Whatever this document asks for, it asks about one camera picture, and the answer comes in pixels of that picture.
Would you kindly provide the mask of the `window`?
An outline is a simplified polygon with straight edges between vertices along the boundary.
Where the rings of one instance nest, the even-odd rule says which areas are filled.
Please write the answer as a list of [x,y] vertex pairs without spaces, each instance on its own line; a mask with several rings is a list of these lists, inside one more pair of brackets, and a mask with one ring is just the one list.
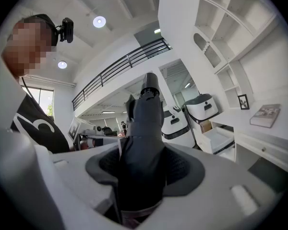
[[53,90],[47,90],[43,88],[35,88],[35,87],[25,87],[22,86],[22,89],[26,93],[31,93],[33,98],[36,100],[36,102],[39,104],[43,112],[52,120],[54,121],[54,115],[53,115],[53,97],[54,97],[54,91]]

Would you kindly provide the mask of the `white drawer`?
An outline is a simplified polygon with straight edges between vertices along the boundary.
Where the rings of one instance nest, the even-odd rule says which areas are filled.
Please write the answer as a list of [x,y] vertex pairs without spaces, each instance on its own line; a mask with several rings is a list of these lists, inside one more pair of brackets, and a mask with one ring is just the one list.
[[235,135],[237,144],[270,161],[282,170],[288,172],[288,148],[272,141],[264,141],[243,133]]
[[215,127],[205,133],[193,130],[195,140],[199,148],[209,154],[217,155],[234,145],[234,133],[232,131]]

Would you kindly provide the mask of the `grey hardcover book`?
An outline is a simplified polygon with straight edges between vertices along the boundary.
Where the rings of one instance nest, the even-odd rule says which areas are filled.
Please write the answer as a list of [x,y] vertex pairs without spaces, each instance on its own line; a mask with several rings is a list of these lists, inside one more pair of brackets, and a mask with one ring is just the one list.
[[281,110],[281,104],[265,104],[251,117],[253,126],[271,128]]

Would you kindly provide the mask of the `brown cardboard box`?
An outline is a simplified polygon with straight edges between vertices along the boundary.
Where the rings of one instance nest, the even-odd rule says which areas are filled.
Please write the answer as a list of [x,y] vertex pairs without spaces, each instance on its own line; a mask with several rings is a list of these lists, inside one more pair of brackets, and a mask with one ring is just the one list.
[[201,129],[201,133],[202,134],[207,132],[207,131],[209,131],[209,130],[211,130],[212,129],[211,122],[209,120],[202,121],[200,123],[200,129]]

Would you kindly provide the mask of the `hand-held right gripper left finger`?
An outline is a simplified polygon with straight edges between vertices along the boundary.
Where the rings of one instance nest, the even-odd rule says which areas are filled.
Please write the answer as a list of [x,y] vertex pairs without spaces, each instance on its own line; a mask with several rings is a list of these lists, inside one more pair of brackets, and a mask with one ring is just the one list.
[[116,148],[118,144],[51,154],[35,145],[37,161],[46,187],[64,224],[119,224],[114,191],[110,185],[96,182],[86,171],[93,156]]

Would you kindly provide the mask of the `white wall shelf unit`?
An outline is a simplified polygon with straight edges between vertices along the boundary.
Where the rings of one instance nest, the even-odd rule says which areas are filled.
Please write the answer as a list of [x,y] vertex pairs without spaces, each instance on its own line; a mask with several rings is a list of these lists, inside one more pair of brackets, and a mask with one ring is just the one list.
[[240,59],[277,26],[267,0],[199,0],[194,42],[209,61],[229,108],[240,108],[240,95],[254,102]]

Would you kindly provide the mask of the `white cabinet top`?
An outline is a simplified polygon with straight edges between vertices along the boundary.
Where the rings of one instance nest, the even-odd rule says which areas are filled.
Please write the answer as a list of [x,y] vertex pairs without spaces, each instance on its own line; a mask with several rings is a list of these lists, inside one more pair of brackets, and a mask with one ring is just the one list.
[[[281,104],[281,110],[271,128],[250,124],[251,117],[262,105],[277,103]],[[234,129],[234,137],[237,133],[243,133],[264,141],[272,141],[288,148],[288,88],[264,92],[260,96],[260,99],[252,104],[249,110],[228,109],[218,116],[211,118],[210,121],[214,127],[217,125],[232,127]],[[260,158],[262,157],[242,147],[235,141],[235,163],[249,169]]]

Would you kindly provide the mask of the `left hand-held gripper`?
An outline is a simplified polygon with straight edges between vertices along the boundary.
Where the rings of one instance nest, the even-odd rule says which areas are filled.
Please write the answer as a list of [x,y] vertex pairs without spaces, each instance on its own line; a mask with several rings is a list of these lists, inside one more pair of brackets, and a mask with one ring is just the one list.
[[80,137],[85,135],[95,135],[96,126],[86,120],[74,117],[70,125],[68,135],[71,138],[74,149],[81,150]]

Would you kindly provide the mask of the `black shirt with white print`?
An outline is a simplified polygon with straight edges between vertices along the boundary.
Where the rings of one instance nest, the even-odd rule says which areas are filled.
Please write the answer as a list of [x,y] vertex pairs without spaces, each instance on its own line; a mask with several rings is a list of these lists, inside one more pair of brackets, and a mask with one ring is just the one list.
[[53,154],[70,151],[61,130],[29,94],[15,113],[11,129],[26,135],[34,144],[46,147]]

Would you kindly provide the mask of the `black picture frame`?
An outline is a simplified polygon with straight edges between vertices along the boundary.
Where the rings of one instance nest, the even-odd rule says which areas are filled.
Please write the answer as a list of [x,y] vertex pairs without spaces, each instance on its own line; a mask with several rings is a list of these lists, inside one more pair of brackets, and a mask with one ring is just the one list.
[[249,110],[249,102],[246,94],[238,95],[238,100],[240,104],[240,109],[241,110]]

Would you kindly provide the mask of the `white and black machine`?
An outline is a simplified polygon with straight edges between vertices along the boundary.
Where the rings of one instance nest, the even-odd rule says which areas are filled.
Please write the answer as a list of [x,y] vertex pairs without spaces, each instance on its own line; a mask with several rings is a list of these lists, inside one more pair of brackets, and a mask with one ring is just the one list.
[[179,107],[167,105],[163,108],[163,114],[162,141],[193,148],[195,139],[184,111]]
[[216,103],[212,95],[205,93],[184,103],[189,119],[200,124],[219,114]]

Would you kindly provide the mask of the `white closed drawer front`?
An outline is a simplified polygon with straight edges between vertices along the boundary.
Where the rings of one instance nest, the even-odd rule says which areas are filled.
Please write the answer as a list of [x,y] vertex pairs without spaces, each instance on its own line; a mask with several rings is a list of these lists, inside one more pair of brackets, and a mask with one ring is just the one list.
[[264,141],[243,133],[235,135],[237,144],[270,161],[282,170],[288,172],[288,148],[272,141]]

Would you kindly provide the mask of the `black metal railing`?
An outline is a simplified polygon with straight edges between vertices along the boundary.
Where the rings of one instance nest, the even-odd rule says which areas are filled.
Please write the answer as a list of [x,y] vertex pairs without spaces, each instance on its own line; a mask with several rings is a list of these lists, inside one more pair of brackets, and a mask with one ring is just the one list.
[[76,110],[90,95],[104,87],[104,85],[108,84],[119,75],[136,67],[140,63],[170,51],[171,49],[172,46],[164,38],[159,38],[122,56],[102,70],[82,88],[72,100],[73,110]]

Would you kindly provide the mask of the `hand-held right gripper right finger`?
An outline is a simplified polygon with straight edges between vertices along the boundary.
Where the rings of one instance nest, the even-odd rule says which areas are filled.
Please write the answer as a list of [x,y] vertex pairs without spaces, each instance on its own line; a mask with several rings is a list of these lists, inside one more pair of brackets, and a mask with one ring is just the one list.
[[186,196],[164,197],[139,230],[252,230],[281,195],[244,167],[200,150],[176,146],[204,166],[201,184]]

